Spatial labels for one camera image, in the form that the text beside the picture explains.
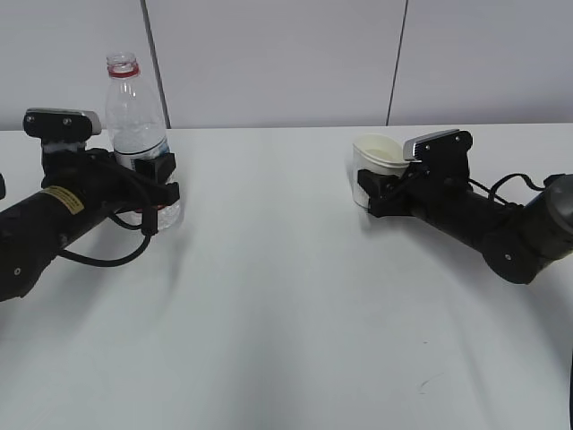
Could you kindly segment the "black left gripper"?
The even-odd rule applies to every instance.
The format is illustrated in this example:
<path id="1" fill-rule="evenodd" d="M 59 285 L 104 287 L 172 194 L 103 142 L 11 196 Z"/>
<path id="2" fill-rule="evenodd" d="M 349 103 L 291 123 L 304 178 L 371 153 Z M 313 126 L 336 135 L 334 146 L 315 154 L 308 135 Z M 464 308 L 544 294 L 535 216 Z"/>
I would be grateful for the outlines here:
<path id="1" fill-rule="evenodd" d="M 120 166 L 103 149 L 44 147 L 41 163 L 41 215 L 109 215 L 171 206 L 180 200 L 179 183 L 168 184 L 175 171 L 172 152 L 136 159 L 133 166 L 138 174 Z M 139 174 L 164 185 L 145 185 Z"/>

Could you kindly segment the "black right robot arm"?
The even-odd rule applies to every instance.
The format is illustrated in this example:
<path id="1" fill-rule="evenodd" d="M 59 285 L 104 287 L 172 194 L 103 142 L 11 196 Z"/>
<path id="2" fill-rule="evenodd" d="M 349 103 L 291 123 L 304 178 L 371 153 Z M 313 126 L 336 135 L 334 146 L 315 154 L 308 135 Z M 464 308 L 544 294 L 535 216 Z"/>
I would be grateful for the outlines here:
<path id="1" fill-rule="evenodd" d="M 414 217 L 479 252 L 501 278 L 529 284 L 572 254 L 572 176 L 552 175 L 526 205 L 496 202 L 464 178 L 411 166 L 402 177 L 361 169 L 357 182 L 375 218 Z"/>

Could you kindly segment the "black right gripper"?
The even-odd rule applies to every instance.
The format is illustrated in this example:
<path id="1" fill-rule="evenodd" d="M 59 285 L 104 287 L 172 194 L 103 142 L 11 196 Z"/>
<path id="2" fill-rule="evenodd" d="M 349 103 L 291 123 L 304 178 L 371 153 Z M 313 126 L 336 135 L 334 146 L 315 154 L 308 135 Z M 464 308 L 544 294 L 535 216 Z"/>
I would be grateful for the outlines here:
<path id="1" fill-rule="evenodd" d="M 362 168 L 356 173 L 356 203 L 368 206 L 376 218 L 407 216 L 421 219 L 473 219 L 475 194 L 434 183 L 410 164 L 403 176 L 383 175 Z"/>

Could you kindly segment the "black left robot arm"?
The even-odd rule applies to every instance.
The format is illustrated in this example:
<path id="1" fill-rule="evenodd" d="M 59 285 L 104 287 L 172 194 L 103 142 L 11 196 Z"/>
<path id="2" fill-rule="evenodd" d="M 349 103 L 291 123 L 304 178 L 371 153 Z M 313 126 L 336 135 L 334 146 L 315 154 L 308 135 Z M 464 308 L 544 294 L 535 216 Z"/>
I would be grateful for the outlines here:
<path id="1" fill-rule="evenodd" d="M 138 258 L 158 233 L 158 207 L 180 198 L 178 183 L 168 180 L 174 170 L 171 152 L 138 160 L 134 169 L 121 166 L 103 149 L 50 156 L 41 190 L 1 212 L 2 300 L 25 297 L 56 257 L 99 268 Z M 142 243 L 113 260 L 69 251 L 70 244 L 105 219 L 140 232 Z"/>

